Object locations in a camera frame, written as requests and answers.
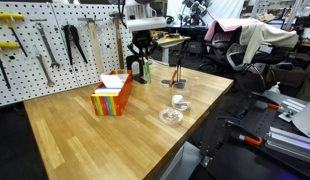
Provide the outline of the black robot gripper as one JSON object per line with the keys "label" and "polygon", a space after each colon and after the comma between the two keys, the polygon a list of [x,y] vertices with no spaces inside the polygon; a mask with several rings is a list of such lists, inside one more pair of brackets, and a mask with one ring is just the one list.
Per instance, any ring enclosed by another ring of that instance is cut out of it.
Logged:
{"label": "black robot gripper", "polygon": [[148,55],[148,61],[153,62],[152,53],[157,47],[158,42],[153,40],[149,30],[134,31],[132,42],[128,45],[128,49],[137,56],[141,68],[144,66],[143,55]]}

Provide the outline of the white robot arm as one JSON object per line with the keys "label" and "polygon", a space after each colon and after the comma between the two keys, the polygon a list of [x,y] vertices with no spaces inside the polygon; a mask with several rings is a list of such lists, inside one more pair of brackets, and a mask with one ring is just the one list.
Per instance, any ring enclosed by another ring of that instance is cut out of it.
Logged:
{"label": "white robot arm", "polygon": [[132,42],[128,45],[128,49],[138,58],[141,65],[144,65],[158,45],[152,38],[151,31],[166,26],[165,18],[158,16],[150,6],[153,1],[126,0],[123,5],[126,26],[132,33]]}

